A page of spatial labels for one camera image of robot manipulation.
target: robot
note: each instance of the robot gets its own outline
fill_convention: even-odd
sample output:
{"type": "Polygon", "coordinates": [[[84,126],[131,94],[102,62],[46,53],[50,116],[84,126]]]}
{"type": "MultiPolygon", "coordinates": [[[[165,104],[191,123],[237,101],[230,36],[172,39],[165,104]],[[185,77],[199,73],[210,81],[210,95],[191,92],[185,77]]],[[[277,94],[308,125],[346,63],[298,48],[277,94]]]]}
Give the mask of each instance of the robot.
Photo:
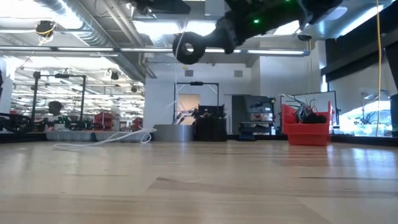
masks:
{"type": "MultiPolygon", "coordinates": [[[[189,14],[182,0],[129,0],[141,14],[153,12],[189,14]]],[[[333,12],[343,0],[224,0],[231,9],[216,23],[216,29],[201,36],[194,32],[176,35],[173,53],[181,63],[197,63],[207,47],[221,48],[231,54],[247,39],[264,35],[279,26],[299,21],[300,29],[314,25],[333,12]]]]}

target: wooden table surface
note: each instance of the wooden table surface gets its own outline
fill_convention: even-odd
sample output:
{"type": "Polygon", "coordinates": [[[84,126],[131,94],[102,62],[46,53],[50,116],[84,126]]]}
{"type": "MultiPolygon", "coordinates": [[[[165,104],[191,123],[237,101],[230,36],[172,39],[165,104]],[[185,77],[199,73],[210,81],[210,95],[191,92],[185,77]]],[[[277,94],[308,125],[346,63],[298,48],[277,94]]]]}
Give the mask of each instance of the wooden table surface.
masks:
{"type": "Polygon", "coordinates": [[[0,145],[0,223],[398,223],[398,149],[0,145]]]}

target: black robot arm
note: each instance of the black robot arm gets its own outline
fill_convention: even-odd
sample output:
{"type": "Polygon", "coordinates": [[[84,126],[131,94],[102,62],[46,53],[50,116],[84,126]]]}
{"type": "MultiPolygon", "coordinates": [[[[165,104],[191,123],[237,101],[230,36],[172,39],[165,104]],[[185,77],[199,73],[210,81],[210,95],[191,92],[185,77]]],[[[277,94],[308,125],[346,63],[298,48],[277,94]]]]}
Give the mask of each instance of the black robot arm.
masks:
{"type": "MultiPolygon", "coordinates": [[[[152,0],[179,5],[182,0],[152,0]]],[[[176,36],[173,53],[184,64],[194,64],[201,59],[207,47],[216,47],[226,54],[234,52],[247,39],[263,35],[292,21],[299,21],[300,28],[306,24],[316,24],[338,7],[343,0],[225,0],[231,9],[216,23],[216,29],[201,36],[186,32],[176,36]]]]}

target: red bin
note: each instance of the red bin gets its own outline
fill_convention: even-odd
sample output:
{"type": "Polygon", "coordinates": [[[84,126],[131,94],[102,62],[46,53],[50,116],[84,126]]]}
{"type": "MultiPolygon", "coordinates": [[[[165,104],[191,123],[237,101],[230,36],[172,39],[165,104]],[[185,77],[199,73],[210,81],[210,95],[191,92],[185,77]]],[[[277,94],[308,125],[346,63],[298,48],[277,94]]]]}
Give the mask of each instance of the red bin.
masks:
{"type": "Polygon", "coordinates": [[[330,141],[330,129],[333,124],[333,110],[328,103],[328,112],[318,112],[317,115],[326,117],[325,124],[302,124],[297,122],[294,115],[296,109],[282,105],[283,131],[287,134],[289,144],[302,146],[326,146],[330,141]]]}

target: red storage bin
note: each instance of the red storage bin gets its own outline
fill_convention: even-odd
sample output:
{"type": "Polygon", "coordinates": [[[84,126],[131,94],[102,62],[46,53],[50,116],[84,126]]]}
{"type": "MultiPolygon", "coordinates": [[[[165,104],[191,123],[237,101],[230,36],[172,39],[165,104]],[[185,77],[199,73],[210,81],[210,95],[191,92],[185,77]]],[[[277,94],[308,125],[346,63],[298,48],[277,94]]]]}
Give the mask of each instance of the red storage bin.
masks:
{"type": "Polygon", "coordinates": [[[333,122],[333,110],[329,101],[328,112],[318,112],[327,121],[325,124],[302,124],[297,123],[294,115],[296,109],[288,105],[282,105],[282,124],[284,133],[287,134],[289,144],[304,146],[326,146],[330,141],[330,128],[333,122]]]}

